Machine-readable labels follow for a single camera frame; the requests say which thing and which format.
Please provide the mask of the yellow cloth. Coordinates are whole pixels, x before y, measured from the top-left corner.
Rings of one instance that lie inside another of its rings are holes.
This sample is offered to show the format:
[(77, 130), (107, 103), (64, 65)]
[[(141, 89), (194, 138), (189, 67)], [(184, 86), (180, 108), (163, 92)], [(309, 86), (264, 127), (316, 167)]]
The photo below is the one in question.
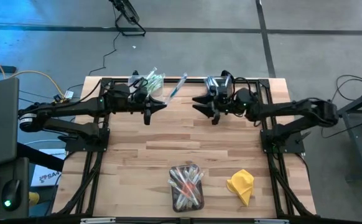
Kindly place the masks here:
[(248, 171), (241, 169), (226, 181), (230, 192), (236, 194), (241, 202), (249, 205), (250, 198), (254, 195), (254, 177)]

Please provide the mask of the small yellow object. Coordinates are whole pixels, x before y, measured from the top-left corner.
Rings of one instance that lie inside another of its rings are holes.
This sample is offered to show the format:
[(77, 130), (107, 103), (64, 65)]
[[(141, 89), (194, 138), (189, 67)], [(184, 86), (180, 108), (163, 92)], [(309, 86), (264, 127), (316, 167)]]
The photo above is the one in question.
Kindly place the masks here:
[(29, 192), (29, 206), (33, 207), (39, 203), (40, 195), (37, 192)]

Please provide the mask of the black aluminium table frame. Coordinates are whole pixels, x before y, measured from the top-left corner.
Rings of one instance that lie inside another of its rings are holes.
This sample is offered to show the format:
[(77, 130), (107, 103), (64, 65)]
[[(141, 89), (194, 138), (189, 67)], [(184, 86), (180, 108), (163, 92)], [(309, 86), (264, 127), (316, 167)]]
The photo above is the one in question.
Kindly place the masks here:
[(266, 222), (306, 224), (316, 215), (289, 187), (278, 135), (296, 131), (279, 116), (302, 114), (308, 103), (290, 101), (260, 79), (230, 82), (236, 105), (214, 102), (207, 121), (192, 108), (206, 90), (202, 78), (169, 77), (168, 103), (141, 83), (87, 77), (85, 96), (72, 103), (36, 103), (19, 111), (25, 132), (67, 133), (69, 160), (54, 214), (38, 224), (194, 224)]

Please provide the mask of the white printed cardboard box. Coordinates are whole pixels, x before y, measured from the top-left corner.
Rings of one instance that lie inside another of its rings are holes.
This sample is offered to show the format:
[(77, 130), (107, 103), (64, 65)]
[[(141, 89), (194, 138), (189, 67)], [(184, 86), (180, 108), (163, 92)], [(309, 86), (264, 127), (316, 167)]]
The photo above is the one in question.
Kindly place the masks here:
[[(64, 160), (64, 158), (66, 157), (66, 152), (64, 149), (40, 149), (40, 152), (57, 157), (61, 160)], [(60, 171), (36, 165), (32, 176), (31, 186), (32, 187), (53, 186), (56, 183), (60, 174), (61, 174)]]

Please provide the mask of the black computer mouse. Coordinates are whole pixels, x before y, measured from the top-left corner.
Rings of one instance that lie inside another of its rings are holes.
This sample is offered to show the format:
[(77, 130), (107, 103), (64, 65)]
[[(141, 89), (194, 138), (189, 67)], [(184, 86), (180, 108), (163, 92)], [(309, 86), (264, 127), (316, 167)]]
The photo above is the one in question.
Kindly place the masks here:
[(1, 194), (2, 206), (6, 211), (14, 211), (21, 204), (21, 181), (11, 179), (4, 184)]

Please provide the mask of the green toothbrush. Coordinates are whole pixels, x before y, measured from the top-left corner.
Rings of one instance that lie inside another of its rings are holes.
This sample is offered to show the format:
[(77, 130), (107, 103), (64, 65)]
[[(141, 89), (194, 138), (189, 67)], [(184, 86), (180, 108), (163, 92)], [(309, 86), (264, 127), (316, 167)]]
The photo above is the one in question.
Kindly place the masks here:
[(164, 82), (165, 73), (156, 73), (156, 71), (157, 68), (154, 67), (146, 77), (146, 80), (148, 81), (146, 87), (149, 93), (153, 93), (160, 89)]
[(152, 75), (147, 78), (148, 84), (146, 85), (147, 91), (149, 94), (155, 92), (161, 87), (162, 76), (161, 75)]

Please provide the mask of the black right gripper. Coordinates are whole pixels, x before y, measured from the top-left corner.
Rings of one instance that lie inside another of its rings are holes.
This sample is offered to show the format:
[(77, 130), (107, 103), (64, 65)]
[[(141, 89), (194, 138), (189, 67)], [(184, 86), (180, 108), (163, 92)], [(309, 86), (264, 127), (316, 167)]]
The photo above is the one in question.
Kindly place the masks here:
[(212, 125), (219, 123), (221, 113), (244, 116), (252, 122), (259, 120), (259, 100), (256, 94), (247, 88), (241, 88), (229, 95), (226, 88), (221, 87), (215, 96), (206, 94), (193, 97), (192, 100), (203, 104), (192, 105), (192, 107), (208, 118), (213, 117)]

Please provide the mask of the dark grey desk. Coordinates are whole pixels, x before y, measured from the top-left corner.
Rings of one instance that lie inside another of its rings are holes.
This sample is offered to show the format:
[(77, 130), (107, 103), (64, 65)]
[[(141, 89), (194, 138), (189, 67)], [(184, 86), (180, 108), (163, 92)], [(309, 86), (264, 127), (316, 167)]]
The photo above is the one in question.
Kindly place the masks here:
[[(2, 188), (11, 179), (21, 181), (21, 204), (14, 211), (6, 211), (1, 202)], [(29, 160), (19, 158), (0, 164), (0, 220), (27, 218), (29, 216)]]

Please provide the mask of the silver aluminium post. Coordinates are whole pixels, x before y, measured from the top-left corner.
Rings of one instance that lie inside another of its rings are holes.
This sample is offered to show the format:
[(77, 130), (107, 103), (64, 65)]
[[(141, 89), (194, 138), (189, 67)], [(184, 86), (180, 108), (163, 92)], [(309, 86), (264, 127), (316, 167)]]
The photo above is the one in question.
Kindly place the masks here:
[(290, 224), (290, 221), (283, 219), (260, 218), (255, 219), (254, 224)]
[(114, 224), (116, 223), (115, 217), (101, 217), (101, 218), (82, 218), (80, 224)]

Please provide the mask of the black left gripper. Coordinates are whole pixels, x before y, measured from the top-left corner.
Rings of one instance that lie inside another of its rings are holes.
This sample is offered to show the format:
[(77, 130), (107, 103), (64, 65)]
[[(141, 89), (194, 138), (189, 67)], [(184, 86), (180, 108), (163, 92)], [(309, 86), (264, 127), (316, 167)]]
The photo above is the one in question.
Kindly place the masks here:
[(165, 102), (149, 96), (146, 88), (136, 90), (128, 100), (127, 110), (130, 113), (140, 112), (144, 115), (144, 124), (150, 125), (153, 113), (166, 108)]

